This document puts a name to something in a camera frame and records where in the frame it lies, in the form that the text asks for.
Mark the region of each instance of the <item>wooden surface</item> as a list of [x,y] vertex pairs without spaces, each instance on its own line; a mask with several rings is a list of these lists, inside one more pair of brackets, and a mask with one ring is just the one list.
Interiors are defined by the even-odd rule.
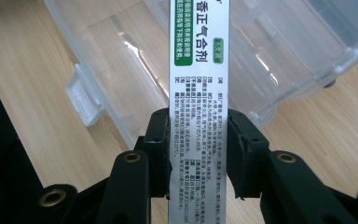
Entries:
[[[107,115],[83,126],[64,91],[75,62],[43,1],[0,0],[0,98],[43,185],[83,190],[107,177],[127,147]],[[281,103],[263,134],[271,149],[298,154],[326,185],[355,196],[358,66],[331,89]],[[262,223],[258,200],[227,190],[227,223]],[[165,223],[166,202],[153,207],[153,223]]]

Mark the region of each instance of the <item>green stripe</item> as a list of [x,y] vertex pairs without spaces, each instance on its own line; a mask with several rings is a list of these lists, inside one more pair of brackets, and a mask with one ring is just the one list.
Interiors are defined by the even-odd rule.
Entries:
[[193,63],[193,3],[194,0],[175,1],[174,63],[177,66]]
[[224,41],[222,38],[215,38],[213,40],[213,62],[223,63]]

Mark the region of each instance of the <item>black mount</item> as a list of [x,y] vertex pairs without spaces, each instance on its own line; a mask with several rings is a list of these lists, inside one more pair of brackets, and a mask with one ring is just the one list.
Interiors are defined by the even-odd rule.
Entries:
[[[155,112],[133,151],[117,156],[111,175],[77,193],[54,185],[15,223],[150,223],[152,197],[169,199],[168,108]],[[245,115],[228,110],[227,174],[236,198],[259,198],[266,223],[358,223],[356,199],[326,187],[297,155],[270,151]]]

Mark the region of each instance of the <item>wooden table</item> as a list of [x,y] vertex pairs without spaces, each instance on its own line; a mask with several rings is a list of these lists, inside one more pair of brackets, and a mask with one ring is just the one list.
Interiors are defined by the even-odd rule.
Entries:
[[[107,177],[127,150],[104,115],[86,128],[64,91],[76,57],[42,0],[0,0],[0,98],[46,187],[78,190]],[[331,89],[280,104],[263,131],[271,149],[301,156],[322,181],[351,196],[358,191],[358,66]],[[153,223],[166,223],[166,202],[154,200]],[[227,223],[261,223],[258,200],[233,199]]]

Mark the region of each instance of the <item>transparent plastic box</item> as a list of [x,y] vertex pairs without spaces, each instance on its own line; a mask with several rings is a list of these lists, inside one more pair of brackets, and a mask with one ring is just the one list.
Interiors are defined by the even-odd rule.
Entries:
[[[106,110],[129,148],[168,106],[168,0],[45,0],[79,60],[66,90],[85,125]],[[258,127],[358,63],[358,0],[231,0],[229,107]]]

